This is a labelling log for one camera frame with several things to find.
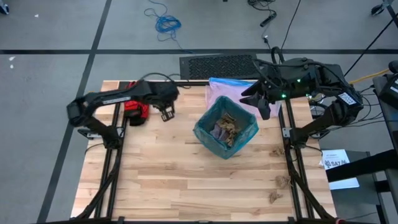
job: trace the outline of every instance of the red tool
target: red tool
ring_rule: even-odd
[[[136,82],[131,82],[127,88],[131,88]],[[139,126],[145,123],[149,116],[149,105],[135,100],[124,102],[124,115],[129,118],[130,126]]]

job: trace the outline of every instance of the blue trash bin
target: blue trash bin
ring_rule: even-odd
[[[228,113],[236,121],[240,132],[235,136],[234,143],[229,147],[225,142],[214,138],[210,131],[214,129],[216,122]],[[211,152],[223,159],[228,159],[238,152],[259,130],[256,117],[247,112],[241,106],[234,103],[226,96],[217,98],[213,106],[196,123],[193,132],[199,141]]]

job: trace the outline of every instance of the wooden tabletop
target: wooden tabletop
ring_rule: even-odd
[[[101,91],[118,86],[119,81],[104,81]],[[232,158],[224,160],[202,146],[192,131],[206,111],[205,87],[179,91],[174,119],[164,123],[159,112],[151,108],[144,125],[127,127],[113,219],[286,221],[294,217],[290,187],[280,189],[275,182],[278,175],[289,176],[285,157],[271,154],[283,148],[278,118],[258,119],[258,133]],[[306,98],[292,100],[292,107],[296,126],[312,121]],[[113,111],[114,105],[98,108],[96,117],[110,125]],[[101,142],[89,141],[88,147]],[[307,144],[319,147],[314,139]],[[86,153],[72,217],[83,211],[98,190],[105,153],[102,145]],[[335,216],[326,172],[319,165],[320,152],[306,148],[302,154],[310,190]],[[272,192],[283,197],[270,203]],[[299,194],[306,217],[301,190]],[[102,216],[107,204],[108,194]]]

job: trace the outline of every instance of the paper sheet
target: paper sheet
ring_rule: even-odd
[[[347,153],[344,149],[322,151],[323,166],[326,170],[349,163]],[[359,187],[358,180],[354,178],[339,180],[329,183],[330,190],[348,189]]]

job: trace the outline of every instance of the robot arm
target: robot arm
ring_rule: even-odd
[[[259,108],[263,119],[269,119],[269,103],[303,96],[335,96],[336,100],[326,108],[324,114],[302,128],[290,131],[292,144],[305,144],[308,136],[330,126],[346,126],[353,122],[363,109],[361,95],[349,85],[339,65],[322,64],[307,58],[293,58],[276,64],[272,49],[273,63],[255,59],[254,65],[260,79],[242,92],[240,102]]]
[[[120,146],[120,137],[115,127],[106,126],[93,117],[97,108],[125,101],[135,100],[150,104],[162,113],[163,121],[174,117],[174,101],[179,92],[173,82],[154,83],[139,80],[126,90],[111,90],[88,93],[76,98],[67,106],[69,123],[74,127],[86,126],[103,137],[106,148]]]

